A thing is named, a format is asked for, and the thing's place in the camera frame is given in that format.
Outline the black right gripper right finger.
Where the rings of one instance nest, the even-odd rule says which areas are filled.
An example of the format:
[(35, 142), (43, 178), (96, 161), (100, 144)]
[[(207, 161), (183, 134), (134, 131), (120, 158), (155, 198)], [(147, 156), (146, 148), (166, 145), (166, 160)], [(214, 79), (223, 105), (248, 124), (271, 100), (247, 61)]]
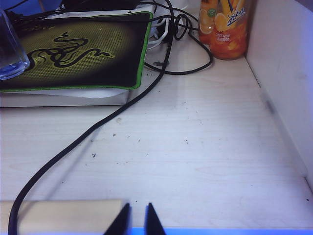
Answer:
[(145, 235), (166, 235), (166, 232), (161, 224), (161, 221), (152, 203), (149, 203), (146, 207), (144, 234)]

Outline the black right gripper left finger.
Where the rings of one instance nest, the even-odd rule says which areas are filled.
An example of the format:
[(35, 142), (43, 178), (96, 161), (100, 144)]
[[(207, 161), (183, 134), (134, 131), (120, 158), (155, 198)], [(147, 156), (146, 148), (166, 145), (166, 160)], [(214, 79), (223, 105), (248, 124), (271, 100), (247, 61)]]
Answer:
[(104, 235), (129, 235), (131, 230), (131, 206), (126, 203)]

